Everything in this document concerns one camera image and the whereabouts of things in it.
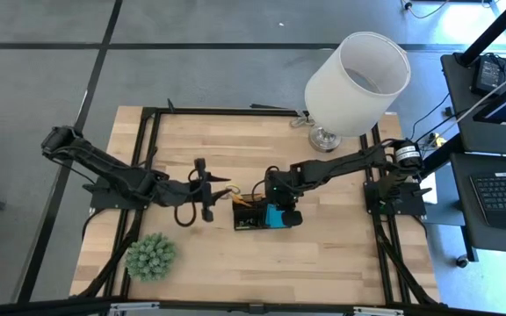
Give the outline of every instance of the green succulent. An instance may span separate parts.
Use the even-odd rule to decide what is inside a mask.
[[[126,267],[130,277],[141,281],[165,278],[175,259],[175,244],[161,233],[145,236],[133,242],[126,252]]]

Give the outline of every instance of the wooden table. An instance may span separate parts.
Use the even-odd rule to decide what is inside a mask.
[[[129,163],[141,107],[121,106],[107,153]],[[360,149],[359,138],[344,138],[330,154],[307,142],[309,127],[291,128],[288,117],[163,114],[153,168],[186,181],[195,158],[206,158],[213,175],[231,178],[244,192],[261,180],[268,166],[288,169],[308,159],[328,160]],[[382,139],[400,138],[395,114],[379,122]],[[148,141],[144,139],[142,153]],[[372,145],[372,136],[368,139]],[[371,217],[365,211],[358,172],[332,179],[300,199],[304,223],[292,229],[235,232],[230,200],[213,208],[214,222],[197,217],[192,227],[178,226],[172,208],[145,211],[141,237],[162,232],[177,246],[178,257],[165,280],[132,281],[129,297],[153,300],[309,304],[384,304],[380,266]],[[217,183],[214,189],[223,188]],[[191,207],[180,207],[186,221]],[[106,210],[87,227],[71,294],[84,290],[108,260],[119,210]],[[437,284],[423,228],[412,218],[396,217],[404,262],[421,286],[438,299]],[[119,293],[120,264],[113,294]],[[389,263],[394,296],[399,300],[394,265]]]

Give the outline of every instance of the gray floor tile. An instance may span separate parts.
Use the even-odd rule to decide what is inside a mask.
[[[40,143],[76,118],[95,57],[0,51],[0,303],[11,299],[57,170]]]
[[[0,0],[0,41],[97,41],[113,0]]]
[[[418,2],[414,11],[437,7],[437,2]],[[397,43],[459,44],[472,43],[494,19],[479,4],[447,4],[430,18],[417,19],[400,1],[133,0],[123,4],[112,40],[337,43],[369,31]]]

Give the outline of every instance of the blue object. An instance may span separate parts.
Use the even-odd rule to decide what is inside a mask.
[[[267,205],[267,213],[264,217],[264,223],[269,228],[288,228],[283,222],[282,222],[282,213],[284,211],[277,210],[276,205],[268,204]]]

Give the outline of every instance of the table lamp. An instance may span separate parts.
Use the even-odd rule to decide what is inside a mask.
[[[307,82],[306,107],[315,125],[309,142],[331,152],[341,137],[358,137],[378,122],[408,86],[411,68],[406,52],[374,32],[356,32]]]

